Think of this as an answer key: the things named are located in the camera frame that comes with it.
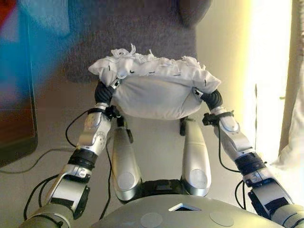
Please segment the gray chair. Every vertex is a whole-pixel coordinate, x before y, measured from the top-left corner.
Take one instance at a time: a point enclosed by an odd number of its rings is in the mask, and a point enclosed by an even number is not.
[[[87,68],[112,49],[138,53],[151,49],[157,57],[197,57],[195,25],[211,0],[73,0],[69,1],[71,35],[77,43],[67,50],[64,72],[73,82],[96,79]]]

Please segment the white cloth bag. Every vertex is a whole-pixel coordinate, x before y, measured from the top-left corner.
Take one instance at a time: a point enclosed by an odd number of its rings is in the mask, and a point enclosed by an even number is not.
[[[200,109],[201,100],[192,92],[196,87],[212,93],[220,80],[192,57],[181,60],[157,58],[132,50],[112,50],[113,56],[102,58],[89,67],[109,86],[116,78],[122,80],[113,97],[122,110],[131,116],[175,120]]]

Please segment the robot leg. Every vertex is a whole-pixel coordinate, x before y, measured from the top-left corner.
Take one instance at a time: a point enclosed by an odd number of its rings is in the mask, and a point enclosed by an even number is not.
[[[208,151],[198,124],[191,119],[185,121],[185,145],[181,180],[191,195],[206,196],[211,185]]]
[[[140,190],[142,180],[125,127],[119,127],[114,131],[112,166],[114,188],[118,199],[131,200]]]

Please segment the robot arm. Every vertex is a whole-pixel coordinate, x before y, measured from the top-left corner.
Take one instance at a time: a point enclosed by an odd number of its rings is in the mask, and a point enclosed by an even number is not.
[[[304,226],[304,208],[293,203],[240,131],[233,114],[221,106],[222,98],[218,90],[209,95],[196,88],[193,92],[210,109],[211,114],[204,115],[204,125],[218,126],[218,134],[226,153],[237,165],[243,181],[252,188],[248,195],[258,215],[286,228]]]
[[[21,228],[71,227],[71,221],[83,214],[90,192],[87,183],[92,169],[105,148],[111,119],[119,117],[116,108],[109,107],[112,94],[119,84],[119,80],[115,80],[109,87],[98,83],[95,91],[96,105],[88,111],[76,150],[50,188],[46,205],[22,223]]]

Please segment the black cable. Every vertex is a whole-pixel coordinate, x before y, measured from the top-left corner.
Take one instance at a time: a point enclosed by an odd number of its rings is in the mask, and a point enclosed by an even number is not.
[[[56,177],[58,177],[58,174],[55,175],[55,176],[46,178],[45,180],[43,180],[42,182],[40,182],[38,185],[36,185],[36,186],[34,187],[33,191],[31,192],[31,194],[30,194],[30,196],[29,196],[29,198],[28,198],[28,201],[27,201],[27,203],[26,203],[26,205],[25,205],[25,207],[24,207],[24,210],[23,210],[23,218],[24,218],[24,221],[28,219],[28,217],[27,217],[27,211],[28,211],[29,203],[30,203],[30,201],[31,201],[31,199],[32,199],[32,197],[33,197],[35,191],[37,190],[37,188],[39,188],[39,186],[42,185],[43,183],[45,183],[46,181],[50,181],[50,180],[52,180],[52,179],[55,179]]]
[[[84,111],[83,113],[81,113],[78,117],[76,117],[69,125],[68,125],[68,127],[66,128],[66,140],[68,141],[68,143],[71,145],[71,146],[73,146],[73,147],[76,147],[76,145],[74,145],[70,140],[69,140],[69,138],[68,138],[68,135],[67,135],[67,132],[68,132],[68,129],[70,128],[70,126],[72,126],[72,124],[76,121],[76,120],[78,120],[81,116],[83,116],[85,113],[87,113],[89,111],[89,109],[88,110],[86,110],[86,111]]]
[[[105,216],[105,212],[108,209],[108,206],[109,206],[110,200],[111,200],[111,183],[110,183],[110,181],[111,181],[111,174],[112,174],[112,163],[111,163],[111,159],[110,159],[110,155],[109,155],[109,151],[108,151],[108,142],[109,141],[110,141],[110,138],[107,140],[107,143],[106,143],[106,146],[105,146],[106,153],[108,155],[108,159],[109,159],[109,163],[110,163],[110,173],[109,173],[109,178],[108,178],[108,201],[104,206],[104,210],[101,213],[101,216],[100,216],[99,220],[103,219],[103,217]]]
[[[42,192],[43,192],[43,189],[45,188],[45,186],[49,183],[49,181],[46,181],[41,189],[40,189],[40,192],[39,192],[39,196],[38,196],[38,204],[39,204],[39,207],[41,208],[42,207],[42,203],[41,203],[41,196],[42,196]]]
[[[34,163],[31,167],[29,167],[28,169],[26,169],[26,170],[23,170],[23,171],[12,171],[12,172],[0,170],[0,173],[5,173],[5,174],[20,174],[20,173],[28,172],[28,171],[30,171],[31,169],[33,169],[33,168],[37,165],[38,161],[39,161],[43,156],[45,156],[46,154],[48,154],[48,153],[50,153],[50,152],[52,152],[52,151],[67,151],[67,150],[70,150],[70,148],[55,148],[55,149],[50,149],[50,150],[46,151],[45,153],[43,153],[43,154],[35,161],[35,163]]]
[[[243,207],[243,206],[240,204],[240,202],[238,201],[238,195],[237,195],[238,188],[239,188],[239,186],[241,185],[242,182],[243,182],[243,180],[241,180],[241,181],[237,184],[236,189],[235,189],[235,191],[234,191],[234,196],[235,196],[235,198],[236,198],[236,200],[237,200],[237,204],[238,204],[242,209],[244,209],[244,207]]]
[[[243,181],[243,204],[244,204],[244,210],[246,210],[245,182],[244,181]]]
[[[226,169],[226,170],[229,170],[229,171],[231,171],[231,172],[240,172],[240,171],[238,171],[238,170],[232,170],[232,169],[229,169],[229,168],[227,168],[224,164],[223,164],[223,162],[222,162],[222,158],[221,158],[221,156],[220,156],[220,154],[221,154],[221,145],[220,145],[220,127],[219,127],[219,124],[217,125],[218,126],[218,159],[219,159],[219,163]]]

